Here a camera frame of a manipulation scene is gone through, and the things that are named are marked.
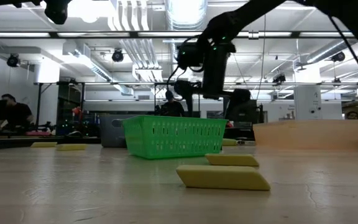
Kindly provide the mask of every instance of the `laboratory room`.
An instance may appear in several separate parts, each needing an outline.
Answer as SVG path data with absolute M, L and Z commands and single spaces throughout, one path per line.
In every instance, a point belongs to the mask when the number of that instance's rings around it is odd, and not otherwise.
M 358 223 L 358 0 L 0 0 L 5 223 Z

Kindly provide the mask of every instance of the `security camera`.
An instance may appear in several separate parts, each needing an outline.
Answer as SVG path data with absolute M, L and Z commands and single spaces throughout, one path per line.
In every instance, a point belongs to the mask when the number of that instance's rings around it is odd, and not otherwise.
M 71 0 L 45 0 L 45 15 L 55 24 L 63 25 L 67 20 L 68 3 Z
M 124 55 L 122 54 L 122 49 L 114 49 L 112 54 L 113 62 L 122 62 L 124 60 Z
M 332 56 L 330 59 L 333 62 L 343 62 L 345 60 L 346 56 L 343 52 L 339 52 L 338 54 Z
M 20 59 L 18 54 L 11 54 L 11 56 L 7 59 L 6 62 L 7 66 L 12 68 L 20 67 Z

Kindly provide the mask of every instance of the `black shirt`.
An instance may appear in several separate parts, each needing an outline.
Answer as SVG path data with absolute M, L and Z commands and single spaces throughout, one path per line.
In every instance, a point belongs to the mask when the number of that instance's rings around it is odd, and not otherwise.
M 172 103 L 166 102 L 161 107 L 162 115 L 164 116 L 185 116 L 185 110 L 181 103 L 174 101 Z
M 8 106 L 6 108 L 6 120 L 10 128 L 15 126 L 28 127 L 30 122 L 27 118 L 32 115 L 29 106 L 23 103 L 16 103 L 14 106 Z

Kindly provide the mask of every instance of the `desk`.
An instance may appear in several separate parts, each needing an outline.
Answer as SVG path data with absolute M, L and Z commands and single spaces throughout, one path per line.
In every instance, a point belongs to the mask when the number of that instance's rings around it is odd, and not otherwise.
M 203 157 L 0 150 L 0 223 L 358 223 L 358 151 L 224 152 L 255 154 L 272 191 L 186 189 L 175 168 Z

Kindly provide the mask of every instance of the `wooden board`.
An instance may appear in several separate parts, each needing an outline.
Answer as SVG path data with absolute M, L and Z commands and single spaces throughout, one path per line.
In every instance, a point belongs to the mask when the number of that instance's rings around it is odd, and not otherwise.
M 279 121 L 254 125 L 258 147 L 358 149 L 358 120 Z

